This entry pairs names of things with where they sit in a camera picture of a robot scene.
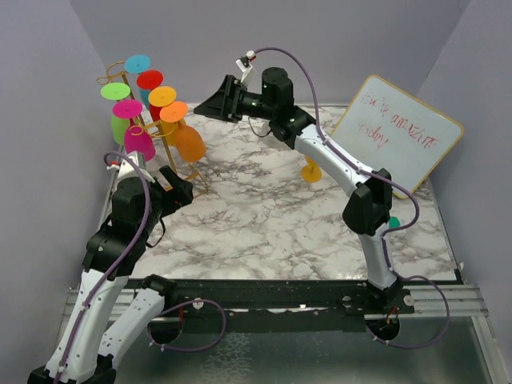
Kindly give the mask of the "orange wine glass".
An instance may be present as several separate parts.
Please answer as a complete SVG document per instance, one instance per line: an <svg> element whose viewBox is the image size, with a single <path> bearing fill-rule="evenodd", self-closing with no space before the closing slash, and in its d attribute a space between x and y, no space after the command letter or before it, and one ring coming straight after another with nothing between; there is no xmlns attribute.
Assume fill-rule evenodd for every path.
<svg viewBox="0 0 512 384"><path fill-rule="evenodd" d="M183 161L193 163L205 156L206 144L199 132L186 123L187 112L187 104L175 101L164 106L159 117L167 144L176 147Z"/></svg>

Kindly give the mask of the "yellow wine glass front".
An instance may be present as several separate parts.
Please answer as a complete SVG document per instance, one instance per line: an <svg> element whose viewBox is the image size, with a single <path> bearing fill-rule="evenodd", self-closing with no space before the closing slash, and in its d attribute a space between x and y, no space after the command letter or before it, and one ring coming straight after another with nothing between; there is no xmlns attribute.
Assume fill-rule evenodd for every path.
<svg viewBox="0 0 512 384"><path fill-rule="evenodd" d="M301 177L305 182L316 183L322 178L322 170L315 160L305 156L306 164L301 170Z"/></svg>

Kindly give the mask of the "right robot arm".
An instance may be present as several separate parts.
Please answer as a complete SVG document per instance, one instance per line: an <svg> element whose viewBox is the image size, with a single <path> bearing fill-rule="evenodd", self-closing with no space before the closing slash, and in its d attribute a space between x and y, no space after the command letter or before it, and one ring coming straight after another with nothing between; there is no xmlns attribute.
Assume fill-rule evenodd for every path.
<svg viewBox="0 0 512 384"><path fill-rule="evenodd" d="M196 106L194 113L231 123L245 116L266 120L277 140L327 172L349 198L342 218L362 244L369 307L385 313L395 305L402 284L392 271L383 237L392 207L391 175L385 169L373 170L329 140L317 126L317 119L295 105L294 84L283 68L270 67L262 72L260 94L248 91L235 76L226 75L219 89Z"/></svg>

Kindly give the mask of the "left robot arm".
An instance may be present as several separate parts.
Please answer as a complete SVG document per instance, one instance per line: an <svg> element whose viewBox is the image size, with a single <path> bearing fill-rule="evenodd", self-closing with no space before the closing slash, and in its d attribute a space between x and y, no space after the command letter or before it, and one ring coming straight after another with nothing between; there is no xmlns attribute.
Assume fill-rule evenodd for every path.
<svg viewBox="0 0 512 384"><path fill-rule="evenodd" d="M142 170L129 167L120 173L111 212L86 244L78 296L64 334L48 363L30 373L29 383L114 382L122 357L151 317L176 308L172 284L151 277L128 310L109 323L154 227L194 199L191 182L168 166L160 173L169 189Z"/></svg>

